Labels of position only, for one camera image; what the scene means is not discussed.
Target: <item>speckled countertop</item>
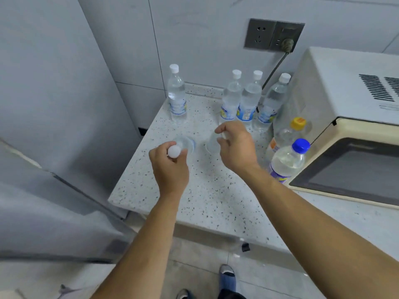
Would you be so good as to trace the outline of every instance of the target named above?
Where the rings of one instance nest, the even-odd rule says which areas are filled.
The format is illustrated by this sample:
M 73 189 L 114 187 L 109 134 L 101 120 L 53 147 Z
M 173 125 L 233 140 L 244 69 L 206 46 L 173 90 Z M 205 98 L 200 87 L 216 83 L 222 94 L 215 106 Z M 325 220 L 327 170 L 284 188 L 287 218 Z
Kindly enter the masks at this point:
M 118 181 L 109 201 L 122 208 L 148 214 L 158 200 L 148 152 L 177 135 L 188 135 L 196 150 L 187 159 L 190 182 L 184 191 L 177 214 L 181 224 L 244 238 L 248 242 L 287 251 L 249 187 L 224 167 L 219 155 L 210 155 L 205 142 L 217 127 L 220 99 L 187 94 L 188 120 L 175 129 L 165 101 L 136 153 Z M 251 132 L 256 142 L 258 160 L 270 134 Z M 348 226 L 376 246 L 399 260 L 399 211 L 298 192 L 307 201 Z

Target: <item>microwave vent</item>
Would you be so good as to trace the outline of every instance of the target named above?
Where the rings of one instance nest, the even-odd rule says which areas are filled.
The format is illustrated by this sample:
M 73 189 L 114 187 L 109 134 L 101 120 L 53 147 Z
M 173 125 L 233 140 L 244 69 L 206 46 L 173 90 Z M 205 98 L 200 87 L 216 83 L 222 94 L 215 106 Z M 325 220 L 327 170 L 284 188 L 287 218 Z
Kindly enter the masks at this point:
M 378 76 L 376 76 L 376 75 L 359 75 L 359 76 L 375 100 L 382 100 L 382 101 L 388 101 L 388 102 L 395 101 L 392 98 L 392 96 L 389 94 L 389 92 L 386 90 L 384 85 L 381 83 L 381 80 L 379 79 Z M 399 92 L 399 79 L 396 79 L 396 78 L 389 78 L 389 79 L 392 79 L 393 80 L 392 82 L 395 83 L 396 90 L 397 90 L 395 92 L 398 93 Z
M 386 82 L 392 87 L 396 95 L 399 97 L 399 78 L 388 78 L 385 77 Z

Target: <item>blue bottle cap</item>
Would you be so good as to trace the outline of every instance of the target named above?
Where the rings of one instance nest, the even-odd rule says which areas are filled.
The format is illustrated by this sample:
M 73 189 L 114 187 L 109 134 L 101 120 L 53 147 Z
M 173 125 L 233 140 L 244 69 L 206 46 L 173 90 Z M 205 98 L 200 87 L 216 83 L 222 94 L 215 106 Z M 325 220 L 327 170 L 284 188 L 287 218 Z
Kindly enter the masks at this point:
M 309 148 L 310 148 L 309 142 L 303 138 L 298 138 L 292 144 L 292 149 L 299 154 L 305 154 L 309 150 Z

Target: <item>refrigerator door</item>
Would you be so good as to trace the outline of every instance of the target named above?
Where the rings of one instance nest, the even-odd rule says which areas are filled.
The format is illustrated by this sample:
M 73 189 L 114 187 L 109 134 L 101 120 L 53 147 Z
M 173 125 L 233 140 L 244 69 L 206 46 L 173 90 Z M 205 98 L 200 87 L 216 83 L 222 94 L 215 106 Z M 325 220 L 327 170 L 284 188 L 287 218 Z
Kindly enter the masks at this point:
M 115 263 L 135 233 L 116 215 L 0 145 L 0 258 Z
M 107 199 L 140 139 L 77 0 L 2 0 L 0 138 Z

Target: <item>foot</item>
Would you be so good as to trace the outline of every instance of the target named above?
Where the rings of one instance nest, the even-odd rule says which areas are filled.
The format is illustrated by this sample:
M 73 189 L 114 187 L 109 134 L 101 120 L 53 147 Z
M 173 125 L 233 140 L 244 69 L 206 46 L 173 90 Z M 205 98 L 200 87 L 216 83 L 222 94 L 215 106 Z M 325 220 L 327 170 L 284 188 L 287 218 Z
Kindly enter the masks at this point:
M 219 268 L 219 291 L 222 289 L 228 289 L 232 292 L 235 292 L 236 289 L 234 271 L 227 264 L 222 264 Z
M 195 299 L 193 294 L 187 290 L 187 289 L 182 289 L 176 296 L 176 299 Z

